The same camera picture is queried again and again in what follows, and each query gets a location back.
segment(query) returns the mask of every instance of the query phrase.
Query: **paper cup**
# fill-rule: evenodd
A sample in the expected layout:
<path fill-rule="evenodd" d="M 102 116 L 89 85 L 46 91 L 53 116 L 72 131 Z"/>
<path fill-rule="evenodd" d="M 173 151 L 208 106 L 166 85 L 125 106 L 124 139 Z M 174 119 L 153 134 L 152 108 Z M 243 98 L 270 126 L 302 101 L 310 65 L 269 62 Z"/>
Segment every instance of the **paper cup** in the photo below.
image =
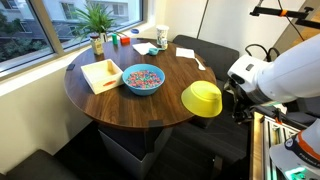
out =
<path fill-rule="evenodd" d="M 162 39 L 167 39 L 169 27 L 166 25 L 157 26 L 157 44 L 163 45 Z"/>

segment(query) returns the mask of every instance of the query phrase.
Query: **blue bowl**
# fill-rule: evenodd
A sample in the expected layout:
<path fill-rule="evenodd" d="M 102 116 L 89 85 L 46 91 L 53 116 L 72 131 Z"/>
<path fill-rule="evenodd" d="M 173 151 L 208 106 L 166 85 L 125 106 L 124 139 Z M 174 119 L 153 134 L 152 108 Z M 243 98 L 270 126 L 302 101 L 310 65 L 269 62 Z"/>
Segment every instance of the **blue bowl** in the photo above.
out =
<path fill-rule="evenodd" d="M 142 70 L 148 70 L 150 72 L 156 73 L 157 76 L 160 78 L 161 83 L 155 87 L 137 88 L 137 87 L 129 85 L 126 82 L 131 73 L 137 72 L 137 71 L 142 71 Z M 125 69 L 123 71 L 122 80 L 123 80 L 124 84 L 126 84 L 126 86 L 129 87 L 129 89 L 134 94 L 139 95 L 139 96 L 148 96 L 148 95 L 155 93 L 157 91 L 157 89 L 163 84 L 163 82 L 165 80 L 165 75 L 164 75 L 164 72 L 160 68 L 158 68 L 157 66 L 153 66 L 150 64 L 135 64 L 135 65 L 128 67 L 127 69 Z"/>

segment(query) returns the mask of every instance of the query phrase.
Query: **white paper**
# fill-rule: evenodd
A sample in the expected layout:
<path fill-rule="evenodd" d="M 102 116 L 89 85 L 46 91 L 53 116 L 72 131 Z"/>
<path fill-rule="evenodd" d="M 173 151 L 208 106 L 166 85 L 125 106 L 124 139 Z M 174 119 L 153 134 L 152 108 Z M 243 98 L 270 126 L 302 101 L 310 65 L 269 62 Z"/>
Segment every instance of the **white paper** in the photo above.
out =
<path fill-rule="evenodd" d="M 185 48 L 178 48 L 177 47 L 176 56 L 186 57 L 186 58 L 194 58 L 194 51 L 192 49 L 185 49 Z"/>
<path fill-rule="evenodd" d="M 145 55 L 149 52 L 150 48 L 157 48 L 151 43 L 140 43 L 140 44 L 134 44 L 132 47 L 138 51 L 141 55 Z"/>

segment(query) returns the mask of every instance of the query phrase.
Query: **bottle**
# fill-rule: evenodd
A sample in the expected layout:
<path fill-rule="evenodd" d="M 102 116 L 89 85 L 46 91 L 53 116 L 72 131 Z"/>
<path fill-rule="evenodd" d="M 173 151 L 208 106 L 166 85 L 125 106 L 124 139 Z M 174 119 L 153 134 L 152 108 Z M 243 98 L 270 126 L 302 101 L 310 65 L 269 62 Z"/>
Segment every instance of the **bottle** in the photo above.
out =
<path fill-rule="evenodd" d="M 111 36 L 112 36 L 112 43 L 114 45 L 118 44 L 117 34 L 112 34 Z"/>
<path fill-rule="evenodd" d="M 162 48 L 163 50 L 166 50 L 166 49 L 168 48 L 168 41 L 167 41 L 167 39 L 162 38 L 160 42 L 161 42 L 161 48 Z"/>
<path fill-rule="evenodd" d="M 100 41 L 100 36 L 98 33 L 94 33 L 90 35 L 91 38 L 91 46 L 93 49 L 94 54 L 100 55 L 103 54 L 103 47 Z"/>

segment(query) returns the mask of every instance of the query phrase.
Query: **tree outside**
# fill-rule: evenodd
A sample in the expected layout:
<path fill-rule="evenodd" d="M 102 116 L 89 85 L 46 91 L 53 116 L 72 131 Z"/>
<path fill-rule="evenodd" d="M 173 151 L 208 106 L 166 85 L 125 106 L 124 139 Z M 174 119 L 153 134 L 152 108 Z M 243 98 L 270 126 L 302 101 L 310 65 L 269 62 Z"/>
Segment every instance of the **tree outside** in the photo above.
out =
<path fill-rule="evenodd" d="M 0 62 L 10 60 L 46 47 L 45 42 L 31 38 L 15 38 L 14 35 L 22 31 L 20 19 L 12 22 L 0 11 L 0 34 L 10 37 L 0 39 Z"/>

